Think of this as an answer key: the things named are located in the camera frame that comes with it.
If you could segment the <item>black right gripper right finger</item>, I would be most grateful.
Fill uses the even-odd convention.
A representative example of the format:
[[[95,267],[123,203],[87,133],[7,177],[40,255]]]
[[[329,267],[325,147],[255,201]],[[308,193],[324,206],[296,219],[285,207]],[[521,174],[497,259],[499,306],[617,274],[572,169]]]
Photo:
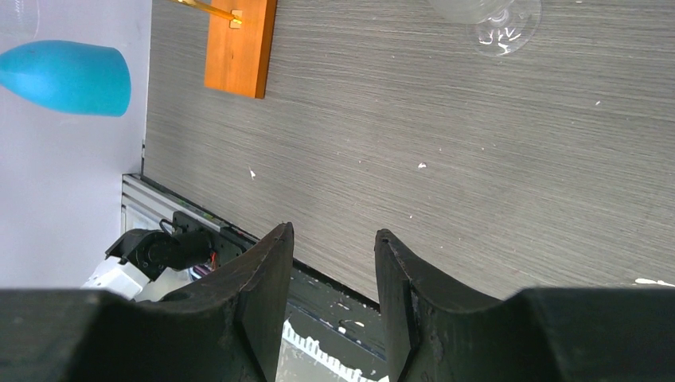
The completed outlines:
[[[374,246],[391,381],[671,381],[674,291],[534,287],[501,300],[387,229]]]

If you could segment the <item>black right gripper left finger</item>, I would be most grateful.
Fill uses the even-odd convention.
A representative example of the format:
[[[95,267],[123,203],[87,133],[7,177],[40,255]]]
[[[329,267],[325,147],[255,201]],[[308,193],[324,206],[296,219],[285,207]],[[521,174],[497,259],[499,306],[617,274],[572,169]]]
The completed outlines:
[[[294,250],[282,223],[157,302],[101,289],[3,290],[4,381],[273,381]]]

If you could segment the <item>blue wine glass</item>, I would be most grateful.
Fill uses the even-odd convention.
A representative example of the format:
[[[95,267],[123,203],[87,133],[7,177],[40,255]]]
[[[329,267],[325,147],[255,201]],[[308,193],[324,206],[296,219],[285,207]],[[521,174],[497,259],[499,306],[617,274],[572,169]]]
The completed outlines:
[[[33,41],[5,51],[1,85],[31,103],[74,115],[120,117],[131,101],[123,54],[75,41]]]

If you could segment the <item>clear wine glass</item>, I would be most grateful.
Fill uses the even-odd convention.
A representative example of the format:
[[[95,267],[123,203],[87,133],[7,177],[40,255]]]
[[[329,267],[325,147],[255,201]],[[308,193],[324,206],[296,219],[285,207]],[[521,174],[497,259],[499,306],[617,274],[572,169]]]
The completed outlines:
[[[16,41],[33,39],[40,21],[38,0],[1,0],[1,36]]]
[[[429,4],[450,23],[464,25],[469,42],[488,57],[522,48],[542,17],[541,0],[431,0]]]

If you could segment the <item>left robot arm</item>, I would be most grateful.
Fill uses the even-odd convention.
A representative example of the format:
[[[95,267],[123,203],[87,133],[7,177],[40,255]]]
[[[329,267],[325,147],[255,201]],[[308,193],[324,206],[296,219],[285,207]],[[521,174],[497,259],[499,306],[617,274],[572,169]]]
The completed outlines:
[[[82,287],[154,302],[211,275],[243,251],[222,230],[175,212],[172,220],[161,219],[157,228],[124,232]]]

